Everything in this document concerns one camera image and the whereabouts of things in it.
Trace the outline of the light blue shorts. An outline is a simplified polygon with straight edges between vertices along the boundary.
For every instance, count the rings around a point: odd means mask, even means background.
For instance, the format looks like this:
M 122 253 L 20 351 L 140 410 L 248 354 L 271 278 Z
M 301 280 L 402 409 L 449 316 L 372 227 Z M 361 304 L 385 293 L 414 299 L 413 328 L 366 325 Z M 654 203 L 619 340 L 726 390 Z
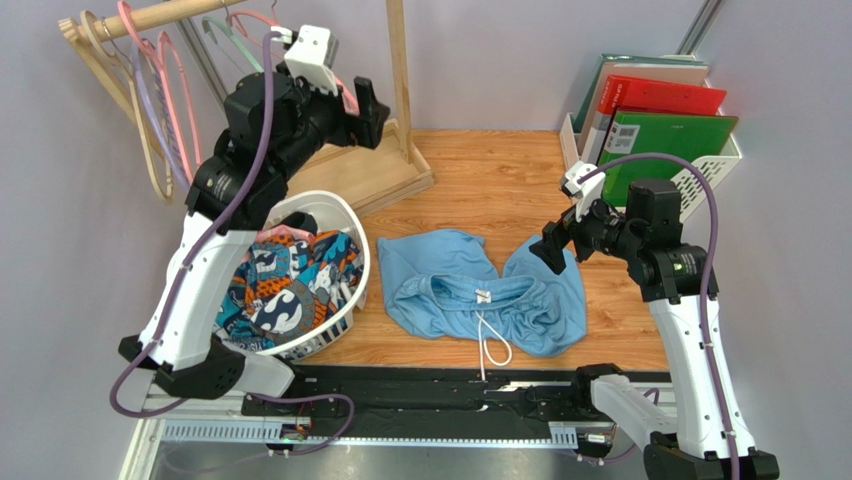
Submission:
M 587 335 L 587 300 L 569 250 L 565 269 L 554 273 L 530 248 L 533 235 L 502 268 L 485 239 L 439 229 L 378 239 L 377 254 L 386 314 L 411 335 L 504 339 L 525 353 L 553 357 Z

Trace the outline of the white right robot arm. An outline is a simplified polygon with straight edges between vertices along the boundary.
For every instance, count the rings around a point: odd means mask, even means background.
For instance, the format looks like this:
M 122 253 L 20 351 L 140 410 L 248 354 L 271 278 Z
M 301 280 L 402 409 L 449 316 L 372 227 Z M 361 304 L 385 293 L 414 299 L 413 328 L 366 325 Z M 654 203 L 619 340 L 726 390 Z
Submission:
M 681 194 L 663 179 L 628 189 L 625 212 L 602 199 L 602 175 L 566 178 L 573 206 L 548 223 L 531 251 L 554 272 L 574 245 L 583 261 L 600 252 L 626 261 L 660 332 L 675 394 L 664 413 L 615 366 L 581 368 L 586 403 L 614 420 L 641 449 L 650 479 L 777 479 L 777 458 L 756 447 L 733 395 L 719 332 L 718 288 L 701 285 L 706 250 L 681 240 Z

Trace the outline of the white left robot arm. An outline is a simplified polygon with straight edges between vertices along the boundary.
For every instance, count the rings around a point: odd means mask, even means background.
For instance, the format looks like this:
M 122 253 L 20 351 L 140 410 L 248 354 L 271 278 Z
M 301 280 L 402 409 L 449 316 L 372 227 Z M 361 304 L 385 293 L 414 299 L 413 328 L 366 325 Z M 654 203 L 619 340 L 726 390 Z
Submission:
M 390 110 L 371 80 L 358 77 L 354 86 L 354 115 L 339 96 L 277 71 L 244 77 L 226 97 L 227 127 L 190 184 L 159 305 L 141 333 L 119 344 L 130 369 L 151 370 L 180 399 L 285 393 L 294 378 L 286 362 L 230 347 L 213 327 L 237 266 L 298 170 L 326 145 L 381 142 Z

